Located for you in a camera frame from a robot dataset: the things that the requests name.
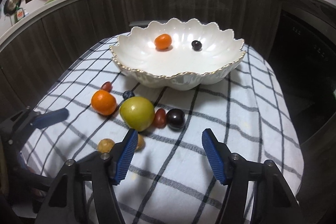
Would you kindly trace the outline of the dark purple plum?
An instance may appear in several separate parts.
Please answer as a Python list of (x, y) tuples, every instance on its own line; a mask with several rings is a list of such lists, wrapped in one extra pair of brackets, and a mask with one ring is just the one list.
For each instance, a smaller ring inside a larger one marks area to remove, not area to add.
[(194, 40), (191, 43), (193, 50), (200, 51), (202, 49), (202, 43), (198, 40)]

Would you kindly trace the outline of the white checkered table cloth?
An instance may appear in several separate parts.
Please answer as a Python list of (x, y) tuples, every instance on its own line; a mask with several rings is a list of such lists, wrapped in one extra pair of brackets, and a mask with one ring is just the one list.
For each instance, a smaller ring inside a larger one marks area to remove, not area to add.
[(156, 109), (181, 109), (186, 119), (181, 131), (151, 127), (142, 133), (145, 145), (114, 190), (126, 223), (215, 222), (226, 188), (215, 180), (202, 148), (206, 128), (247, 160), (273, 160), (298, 192), (304, 165), (298, 137), (275, 73), (255, 49), (244, 46), (243, 61), (221, 82), (180, 92), (149, 89), (122, 75), (109, 50), (116, 41), (96, 43), (37, 104), (42, 113), (66, 108), (70, 114), (62, 123), (35, 130), (23, 147), (23, 159), (36, 173), (55, 177), (67, 159), (89, 155), (100, 140), (122, 141), (128, 128), (120, 115), (104, 117), (90, 105), (109, 81), (118, 103), (131, 90)]

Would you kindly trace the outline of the orange mandarin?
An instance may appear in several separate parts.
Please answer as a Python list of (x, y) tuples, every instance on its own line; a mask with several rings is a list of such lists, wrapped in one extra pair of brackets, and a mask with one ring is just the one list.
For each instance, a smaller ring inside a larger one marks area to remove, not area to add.
[(101, 115), (109, 116), (117, 108), (117, 101), (114, 96), (105, 90), (96, 91), (91, 98), (92, 108)]
[(154, 40), (154, 44), (157, 50), (165, 50), (172, 44), (172, 38), (168, 34), (161, 34)]

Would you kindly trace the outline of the blueberry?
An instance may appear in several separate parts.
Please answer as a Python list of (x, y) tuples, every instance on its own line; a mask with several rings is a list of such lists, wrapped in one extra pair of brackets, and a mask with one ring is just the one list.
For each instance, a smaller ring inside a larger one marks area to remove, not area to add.
[(126, 90), (122, 94), (122, 97), (123, 97), (124, 100), (128, 100), (129, 98), (132, 98), (134, 96), (135, 96), (135, 94), (132, 90)]

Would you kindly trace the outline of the built-in black dishwasher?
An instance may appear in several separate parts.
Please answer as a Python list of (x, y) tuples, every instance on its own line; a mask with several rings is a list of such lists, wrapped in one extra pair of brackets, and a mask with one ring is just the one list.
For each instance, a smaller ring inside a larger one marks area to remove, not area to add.
[(335, 44), (283, 11), (268, 63), (302, 144), (335, 114)]

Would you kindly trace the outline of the white scalloped ceramic bowl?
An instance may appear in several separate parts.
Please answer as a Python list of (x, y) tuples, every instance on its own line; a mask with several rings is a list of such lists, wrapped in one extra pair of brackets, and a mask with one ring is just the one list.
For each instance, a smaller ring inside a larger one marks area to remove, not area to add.
[[(172, 44), (157, 50), (154, 40), (168, 34)], [(195, 51), (192, 41), (202, 43)], [(121, 73), (148, 88), (169, 87), (190, 90), (200, 84), (213, 85), (223, 80), (243, 61), (244, 40), (235, 39), (232, 29), (221, 30), (217, 23), (202, 24), (197, 19), (182, 22), (171, 18), (166, 23), (152, 21), (147, 27), (134, 27), (119, 35), (110, 46), (112, 60)]]

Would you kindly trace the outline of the red cherry tomato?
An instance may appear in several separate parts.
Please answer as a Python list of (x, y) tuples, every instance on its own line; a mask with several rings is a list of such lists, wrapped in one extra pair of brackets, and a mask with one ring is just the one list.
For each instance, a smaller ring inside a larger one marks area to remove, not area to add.
[(109, 81), (105, 82), (105, 83), (101, 86), (101, 90), (104, 90), (104, 91), (106, 91), (106, 92), (108, 92), (108, 93), (110, 93), (110, 92), (112, 91), (112, 88), (113, 88), (112, 83), (109, 82)]
[(153, 126), (156, 128), (164, 128), (166, 126), (166, 112), (163, 108), (156, 111)]

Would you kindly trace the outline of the green apple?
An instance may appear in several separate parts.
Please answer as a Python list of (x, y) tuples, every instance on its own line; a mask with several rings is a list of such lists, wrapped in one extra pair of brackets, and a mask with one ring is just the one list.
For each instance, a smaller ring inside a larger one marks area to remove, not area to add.
[(119, 113), (129, 128), (142, 132), (151, 126), (155, 109), (148, 99), (135, 96), (122, 103)]

